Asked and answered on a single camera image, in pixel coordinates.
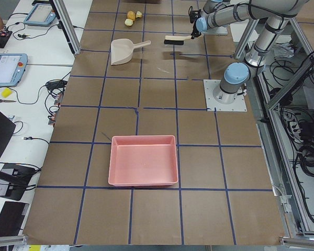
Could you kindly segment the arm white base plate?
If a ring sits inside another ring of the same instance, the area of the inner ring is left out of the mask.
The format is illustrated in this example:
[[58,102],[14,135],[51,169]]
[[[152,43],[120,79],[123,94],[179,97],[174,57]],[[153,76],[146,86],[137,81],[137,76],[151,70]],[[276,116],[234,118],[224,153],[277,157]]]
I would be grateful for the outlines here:
[[205,79],[204,91],[208,111],[247,112],[243,90],[234,94],[224,93],[219,79]]

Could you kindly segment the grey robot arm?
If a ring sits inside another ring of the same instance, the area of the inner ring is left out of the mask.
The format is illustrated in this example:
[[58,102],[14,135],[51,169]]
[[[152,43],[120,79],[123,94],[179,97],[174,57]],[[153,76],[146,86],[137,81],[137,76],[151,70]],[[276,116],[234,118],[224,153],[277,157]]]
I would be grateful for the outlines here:
[[[190,23],[193,24],[192,38],[208,31],[247,20],[248,24],[238,43],[234,58],[237,63],[230,64],[223,78],[213,91],[214,99],[221,104],[234,102],[239,88],[247,81],[257,77],[265,68],[265,58],[273,43],[284,31],[287,23],[294,18],[306,1],[244,1],[228,5],[227,1],[207,1],[203,9],[188,9]],[[248,52],[244,48],[248,36],[260,19],[266,23],[257,40]]]

